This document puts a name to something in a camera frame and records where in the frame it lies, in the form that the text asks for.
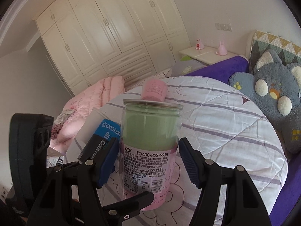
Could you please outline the clear cup pink green paper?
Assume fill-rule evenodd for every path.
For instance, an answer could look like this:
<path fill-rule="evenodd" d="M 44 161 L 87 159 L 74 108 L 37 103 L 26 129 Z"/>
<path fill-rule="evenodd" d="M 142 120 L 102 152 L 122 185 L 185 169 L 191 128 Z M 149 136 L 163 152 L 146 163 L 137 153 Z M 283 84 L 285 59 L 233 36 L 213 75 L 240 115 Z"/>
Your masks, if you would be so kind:
<path fill-rule="evenodd" d="M 154 210 L 169 191 L 183 106 L 140 99 L 124 99 L 123 104 L 119 194 L 128 199 L 148 191 L 154 200 L 144 210 Z"/>

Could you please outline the white paper cup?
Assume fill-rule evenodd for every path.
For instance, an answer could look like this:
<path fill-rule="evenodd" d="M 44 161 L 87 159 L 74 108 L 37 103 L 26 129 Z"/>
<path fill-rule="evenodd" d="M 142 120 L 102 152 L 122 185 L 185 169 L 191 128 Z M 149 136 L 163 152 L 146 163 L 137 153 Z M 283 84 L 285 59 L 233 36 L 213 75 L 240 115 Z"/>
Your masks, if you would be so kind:
<path fill-rule="evenodd" d="M 78 160 L 78 156 L 104 119 L 109 119 L 105 111 L 96 108 L 92 110 L 91 114 L 86 118 L 83 126 L 72 140 L 71 145 L 66 152 L 64 163 Z"/>

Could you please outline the small pink plastic cup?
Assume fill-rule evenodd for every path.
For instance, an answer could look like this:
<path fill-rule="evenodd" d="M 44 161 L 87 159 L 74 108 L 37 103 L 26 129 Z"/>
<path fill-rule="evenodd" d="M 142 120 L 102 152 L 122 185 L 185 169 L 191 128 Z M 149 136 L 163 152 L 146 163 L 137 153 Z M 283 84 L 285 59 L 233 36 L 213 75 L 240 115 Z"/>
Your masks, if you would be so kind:
<path fill-rule="evenodd" d="M 160 80 L 151 78 L 142 87 L 141 99 L 146 101 L 164 102 L 167 95 L 167 84 Z"/>

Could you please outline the crumpled clothes pile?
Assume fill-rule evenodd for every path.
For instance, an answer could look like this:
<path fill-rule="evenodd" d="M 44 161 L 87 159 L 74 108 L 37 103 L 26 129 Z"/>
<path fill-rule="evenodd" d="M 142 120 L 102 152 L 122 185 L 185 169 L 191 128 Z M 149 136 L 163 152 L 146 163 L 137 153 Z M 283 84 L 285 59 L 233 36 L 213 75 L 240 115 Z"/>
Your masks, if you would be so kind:
<path fill-rule="evenodd" d="M 51 139 L 54 140 L 57 138 L 60 130 L 63 127 L 63 124 L 72 116 L 74 109 L 63 110 L 60 115 L 55 119 L 52 131 L 51 131 Z"/>

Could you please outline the blue black cool towel can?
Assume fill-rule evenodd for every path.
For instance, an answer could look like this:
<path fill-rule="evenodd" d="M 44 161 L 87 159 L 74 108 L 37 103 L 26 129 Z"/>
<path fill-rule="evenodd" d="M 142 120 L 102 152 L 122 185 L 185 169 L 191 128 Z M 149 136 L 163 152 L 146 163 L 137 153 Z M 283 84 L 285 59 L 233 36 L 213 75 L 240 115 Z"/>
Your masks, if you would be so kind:
<path fill-rule="evenodd" d="M 118 123 L 104 119 L 79 154 L 78 160 L 80 162 L 93 160 L 97 153 L 103 150 L 112 138 L 120 140 L 120 133 L 121 127 Z"/>

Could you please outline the white purple striped quilt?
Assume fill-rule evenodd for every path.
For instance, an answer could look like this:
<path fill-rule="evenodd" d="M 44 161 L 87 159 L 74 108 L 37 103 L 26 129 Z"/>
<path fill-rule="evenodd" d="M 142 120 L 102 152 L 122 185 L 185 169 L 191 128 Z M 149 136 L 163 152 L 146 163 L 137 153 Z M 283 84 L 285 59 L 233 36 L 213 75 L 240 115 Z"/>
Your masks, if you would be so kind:
<path fill-rule="evenodd" d="M 166 78 L 168 103 L 183 105 L 179 139 L 187 137 L 195 150 L 219 166 L 242 165 L 252 178 L 270 214 L 288 174 L 288 162 L 278 136 L 261 110 L 235 88 L 196 76 Z M 123 99 L 140 99 L 142 86 L 120 94 L 100 108 L 110 120 L 121 121 Z M 98 190 L 101 204 L 120 200 L 118 169 Z M 165 203 L 141 212 L 123 225 L 189 225 L 201 190 L 193 185 L 179 154 Z"/>

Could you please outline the pink folded duvet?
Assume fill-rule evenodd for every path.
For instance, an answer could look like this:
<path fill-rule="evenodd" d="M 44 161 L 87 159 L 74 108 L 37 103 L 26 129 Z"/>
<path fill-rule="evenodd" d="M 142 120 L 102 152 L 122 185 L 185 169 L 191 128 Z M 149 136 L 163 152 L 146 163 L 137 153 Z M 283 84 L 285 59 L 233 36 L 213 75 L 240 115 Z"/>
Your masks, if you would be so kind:
<path fill-rule="evenodd" d="M 110 76 L 88 87 L 64 106 L 63 110 L 74 109 L 72 116 L 63 124 L 57 138 L 50 138 L 50 147 L 61 154 L 66 154 L 72 140 L 83 126 L 94 108 L 99 109 L 116 96 L 125 92 L 122 76 Z"/>

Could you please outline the grey bear plush pillow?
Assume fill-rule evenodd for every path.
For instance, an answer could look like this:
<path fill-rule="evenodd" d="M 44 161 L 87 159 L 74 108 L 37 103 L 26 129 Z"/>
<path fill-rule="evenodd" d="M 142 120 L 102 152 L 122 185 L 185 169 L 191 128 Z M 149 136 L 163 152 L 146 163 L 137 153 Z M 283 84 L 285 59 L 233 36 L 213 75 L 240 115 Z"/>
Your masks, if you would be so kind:
<path fill-rule="evenodd" d="M 284 65 L 267 50 L 251 73 L 234 73 L 228 84 L 253 101 L 282 136 L 286 150 L 300 152 L 300 64 Z"/>

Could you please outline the heart patterned bed sheet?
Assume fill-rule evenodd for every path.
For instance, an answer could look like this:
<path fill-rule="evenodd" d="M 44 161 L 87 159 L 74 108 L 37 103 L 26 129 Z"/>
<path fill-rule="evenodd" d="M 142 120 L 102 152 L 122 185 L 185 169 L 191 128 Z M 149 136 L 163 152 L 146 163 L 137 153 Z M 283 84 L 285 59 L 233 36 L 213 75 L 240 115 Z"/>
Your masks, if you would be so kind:
<path fill-rule="evenodd" d="M 155 75 L 151 75 L 151 73 L 154 73 L 155 71 L 153 69 L 147 69 L 144 70 L 140 76 L 131 76 L 130 78 L 125 80 L 125 92 L 138 87 L 138 86 L 142 86 L 144 84 L 145 81 L 149 80 L 149 79 L 165 79 L 168 78 L 168 72 L 169 72 L 170 68 L 161 71 L 160 73 L 157 73 Z"/>

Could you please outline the grey flower cushion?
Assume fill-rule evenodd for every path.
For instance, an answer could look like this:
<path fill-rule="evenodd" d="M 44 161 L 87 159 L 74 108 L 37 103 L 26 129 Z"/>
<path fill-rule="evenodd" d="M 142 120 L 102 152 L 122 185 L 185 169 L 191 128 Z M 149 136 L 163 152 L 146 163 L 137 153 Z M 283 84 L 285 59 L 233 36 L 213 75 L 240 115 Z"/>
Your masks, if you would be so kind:
<path fill-rule="evenodd" d="M 207 67 L 206 64 L 198 60 L 190 59 L 187 61 L 177 61 L 174 66 L 169 70 L 169 77 L 185 76 L 188 73 L 194 72 L 198 69 Z"/>

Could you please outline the white nightstand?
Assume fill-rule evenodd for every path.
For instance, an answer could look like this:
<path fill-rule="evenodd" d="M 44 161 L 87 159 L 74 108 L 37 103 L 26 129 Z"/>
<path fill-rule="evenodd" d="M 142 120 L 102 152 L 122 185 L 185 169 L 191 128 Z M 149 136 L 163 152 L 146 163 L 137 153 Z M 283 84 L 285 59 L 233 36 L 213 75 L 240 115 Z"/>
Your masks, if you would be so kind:
<path fill-rule="evenodd" d="M 194 60 L 198 60 L 205 65 L 212 65 L 237 56 L 237 54 L 231 52 L 228 52 L 225 56 L 220 56 L 216 54 L 216 51 L 217 48 L 205 46 L 202 50 L 196 50 L 194 47 L 190 47 L 180 50 L 179 53 L 182 56 L 188 56 Z"/>

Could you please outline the triangle patterned quilted headboard cover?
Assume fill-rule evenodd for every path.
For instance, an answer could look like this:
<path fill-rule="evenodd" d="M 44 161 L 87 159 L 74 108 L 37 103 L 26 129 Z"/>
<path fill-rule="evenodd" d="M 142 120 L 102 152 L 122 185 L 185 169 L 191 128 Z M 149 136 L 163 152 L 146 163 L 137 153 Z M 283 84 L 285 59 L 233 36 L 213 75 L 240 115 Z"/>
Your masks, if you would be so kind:
<path fill-rule="evenodd" d="M 266 50 L 274 50 L 284 65 L 300 64 L 300 46 L 268 32 L 256 30 L 249 35 L 246 53 L 249 58 L 249 72 Z"/>

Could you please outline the pink red rabbit figurine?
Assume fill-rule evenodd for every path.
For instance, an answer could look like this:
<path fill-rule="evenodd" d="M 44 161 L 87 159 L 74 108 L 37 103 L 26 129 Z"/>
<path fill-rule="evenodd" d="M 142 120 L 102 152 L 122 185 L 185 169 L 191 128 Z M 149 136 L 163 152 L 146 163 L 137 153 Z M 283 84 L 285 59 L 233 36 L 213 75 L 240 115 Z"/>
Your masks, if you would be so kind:
<path fill-rule="evenodd" d="M 199 38 L 196 40 L 195 49 L 196 50 L 203 50 L 204 49 L 204 44 Z"/>

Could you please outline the cream built-in wardrobe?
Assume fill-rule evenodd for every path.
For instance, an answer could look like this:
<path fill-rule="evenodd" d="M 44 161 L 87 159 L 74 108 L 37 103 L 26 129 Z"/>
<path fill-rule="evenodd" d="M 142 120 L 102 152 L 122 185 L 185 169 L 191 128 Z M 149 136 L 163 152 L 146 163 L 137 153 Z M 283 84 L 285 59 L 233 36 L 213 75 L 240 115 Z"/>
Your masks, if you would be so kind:
<path fill-rule="evenodd" d="M 174 0 L 55 0 L 36 24 L 75 95 L 109 76 L 132 86 L 171 68 L 190 47 Z"/>

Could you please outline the white wall socket panel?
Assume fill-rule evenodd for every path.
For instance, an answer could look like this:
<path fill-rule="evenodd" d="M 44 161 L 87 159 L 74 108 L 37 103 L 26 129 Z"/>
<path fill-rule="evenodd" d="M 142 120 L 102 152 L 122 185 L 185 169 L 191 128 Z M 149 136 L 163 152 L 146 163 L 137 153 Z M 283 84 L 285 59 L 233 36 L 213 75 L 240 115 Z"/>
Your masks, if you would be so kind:
<path fill-rule="evenodd" d="M 221 23 L 215 23 L 215 28 L 217 30 L 221 30 L 221 31 L 232 31 L 232 27 L 231 24 L 221 24 Z"/>

